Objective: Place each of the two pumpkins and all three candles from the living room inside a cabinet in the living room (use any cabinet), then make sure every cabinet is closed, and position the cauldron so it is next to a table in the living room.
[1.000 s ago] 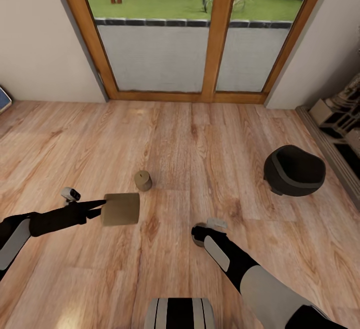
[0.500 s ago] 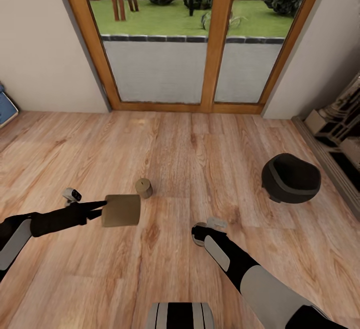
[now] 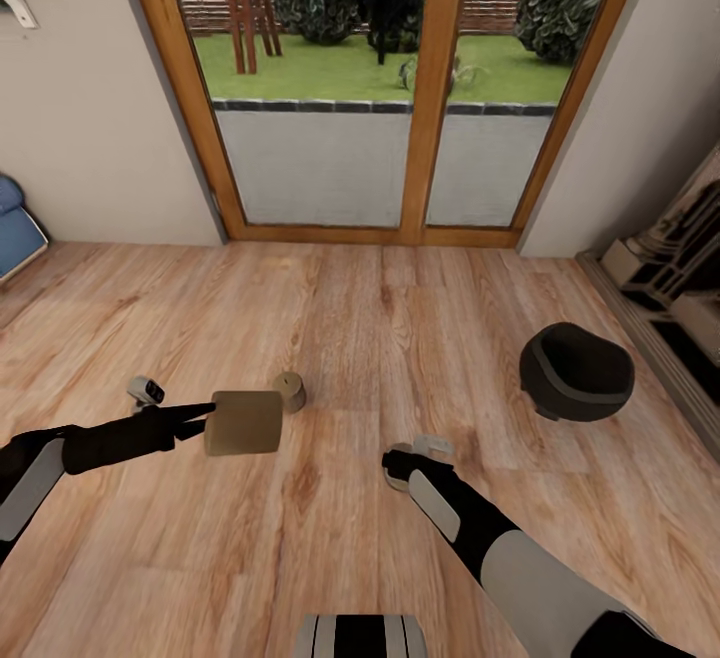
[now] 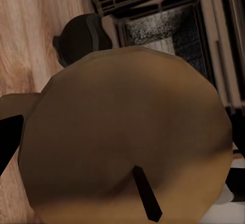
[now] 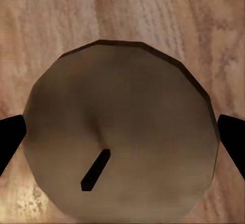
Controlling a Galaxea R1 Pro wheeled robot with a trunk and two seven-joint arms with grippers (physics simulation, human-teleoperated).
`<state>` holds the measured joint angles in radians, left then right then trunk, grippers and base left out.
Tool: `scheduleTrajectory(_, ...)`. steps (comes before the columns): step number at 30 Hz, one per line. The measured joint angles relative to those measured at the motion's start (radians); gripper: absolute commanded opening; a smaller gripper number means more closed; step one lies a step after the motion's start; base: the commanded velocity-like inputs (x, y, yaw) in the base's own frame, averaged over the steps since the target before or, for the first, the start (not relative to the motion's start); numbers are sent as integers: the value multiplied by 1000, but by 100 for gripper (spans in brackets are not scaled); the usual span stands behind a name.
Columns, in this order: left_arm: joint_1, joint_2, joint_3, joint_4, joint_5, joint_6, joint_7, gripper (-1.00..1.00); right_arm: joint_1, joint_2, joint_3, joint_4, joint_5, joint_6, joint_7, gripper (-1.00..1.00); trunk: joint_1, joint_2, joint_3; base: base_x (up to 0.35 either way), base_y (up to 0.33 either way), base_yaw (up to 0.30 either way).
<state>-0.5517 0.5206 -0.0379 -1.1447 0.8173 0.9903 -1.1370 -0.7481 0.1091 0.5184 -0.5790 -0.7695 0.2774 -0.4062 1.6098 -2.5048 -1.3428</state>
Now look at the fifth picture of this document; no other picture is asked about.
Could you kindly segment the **pillar candle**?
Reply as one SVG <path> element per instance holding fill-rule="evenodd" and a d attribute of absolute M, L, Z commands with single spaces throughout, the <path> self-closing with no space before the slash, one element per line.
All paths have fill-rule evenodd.
<path fill-rule="evenodd" d="M 62 54 L 22 115 L 37 185 L 81 224 L 172 224 L 212 183 L 221 135 L 210 96 L 144 42 Z"/>

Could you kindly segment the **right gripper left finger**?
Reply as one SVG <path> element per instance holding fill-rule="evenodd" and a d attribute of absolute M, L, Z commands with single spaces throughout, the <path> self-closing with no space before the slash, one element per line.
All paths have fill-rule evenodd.
<path fill-rule="evenodd" d="M 23 115 L 0 120 L 0 176 L 26 134 Z"/>

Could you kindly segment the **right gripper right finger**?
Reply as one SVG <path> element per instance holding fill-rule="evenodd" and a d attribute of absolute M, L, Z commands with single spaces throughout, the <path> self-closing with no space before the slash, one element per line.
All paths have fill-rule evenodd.
<path fill-rule="evenodd" d="M 221 114 L 217 125 L 220 141 L 245 179 L 245 121 Z"/>

